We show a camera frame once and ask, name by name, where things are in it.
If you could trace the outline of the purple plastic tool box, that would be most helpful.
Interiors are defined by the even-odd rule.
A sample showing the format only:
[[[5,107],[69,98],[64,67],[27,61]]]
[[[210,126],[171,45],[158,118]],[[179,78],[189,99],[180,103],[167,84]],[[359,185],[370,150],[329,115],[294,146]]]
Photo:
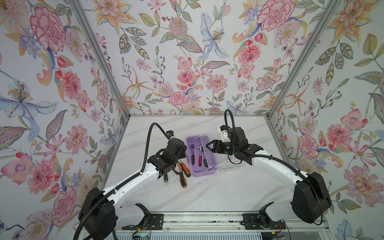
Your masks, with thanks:
[[[217,171],[228,172],[238,170],[240,166],[232,164],[227,155],[215,154],[206,145],[211,142],[207,135],[186,138],[187,162],[194,177],[213,175]]]

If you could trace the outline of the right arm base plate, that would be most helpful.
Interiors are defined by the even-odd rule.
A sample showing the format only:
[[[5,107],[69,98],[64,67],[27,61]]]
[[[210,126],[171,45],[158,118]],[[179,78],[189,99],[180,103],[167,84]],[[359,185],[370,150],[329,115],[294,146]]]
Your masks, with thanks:
[[[263,206],[258,213],[242,214],[243,220],[240,221],[240,225],[244,226],[246,230],[281,230],[284,222],[282,220],[273,222],[266,213],[267,207],[274,202],[268,203]]]

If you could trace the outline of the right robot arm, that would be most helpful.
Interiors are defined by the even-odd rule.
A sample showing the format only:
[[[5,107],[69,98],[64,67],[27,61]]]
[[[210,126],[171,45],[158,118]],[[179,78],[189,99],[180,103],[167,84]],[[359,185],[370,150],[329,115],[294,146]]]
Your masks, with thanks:
[[[258,211],[258,219],[263,227],[286,219],[298,218],[308,224],[323,219],[323,214],[331,207],[332,201],[320,174],[302,172],[270,155],[261,146],[250,144],[240,127],[221,126],[218,132],[221,139],[206,145],[212,153],[233,156],[242,163],[263,170],[284,184],[293,194],[289,200],[271,202]]]

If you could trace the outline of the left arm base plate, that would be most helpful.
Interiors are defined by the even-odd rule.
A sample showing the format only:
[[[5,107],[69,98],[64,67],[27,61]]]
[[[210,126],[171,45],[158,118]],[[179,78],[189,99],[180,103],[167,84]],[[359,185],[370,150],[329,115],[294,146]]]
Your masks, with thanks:
[[[119,227],[125,231],[162,230],[164,214],[151,213],[143,204],[137,203],[123,211]]]

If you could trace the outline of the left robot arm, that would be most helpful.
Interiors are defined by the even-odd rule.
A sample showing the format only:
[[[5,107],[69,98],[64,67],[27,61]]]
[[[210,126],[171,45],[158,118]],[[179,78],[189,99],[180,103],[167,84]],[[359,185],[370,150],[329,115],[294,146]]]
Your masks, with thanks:
[[[82,229],[88,232],[87,239],[104,240],[115,229],[132,227],[136,233],[149,227],[151,212],[140,203],[129,208],[123,205],[130,196],[172,171],[180,159],[186,157],[187,146],[177,138],[171,138],[165,149],[151,156],[147,168],[130,175],[111,187],[91,190],[81,209],[74,239],[80,237]]]

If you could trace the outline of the green ratchet wrench with socket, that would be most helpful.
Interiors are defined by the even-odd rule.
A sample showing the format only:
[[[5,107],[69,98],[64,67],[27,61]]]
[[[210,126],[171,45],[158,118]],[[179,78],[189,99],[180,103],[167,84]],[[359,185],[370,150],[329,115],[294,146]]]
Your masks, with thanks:
[[[207,162],[207,159],[206,159],[206,154],[205,154],[204,148],[202,148],[202,153],[203,153],[204,166],[205,166],[205,169],[207,170],[209,165],[208,165],[208,162]]]

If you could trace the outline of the red handled ratchet wrench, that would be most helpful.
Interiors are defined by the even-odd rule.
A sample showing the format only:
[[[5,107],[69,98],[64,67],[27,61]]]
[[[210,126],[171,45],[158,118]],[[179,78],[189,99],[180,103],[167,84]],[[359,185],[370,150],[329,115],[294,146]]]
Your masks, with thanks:
[[[203,153],[202,153],[202,148],[203,148],[203,146],[198,146],[197,148],[198,148],[199,151],[200,151],[200,155],[199,155],[199,167],[201,167],[202,164],[203,164]]]

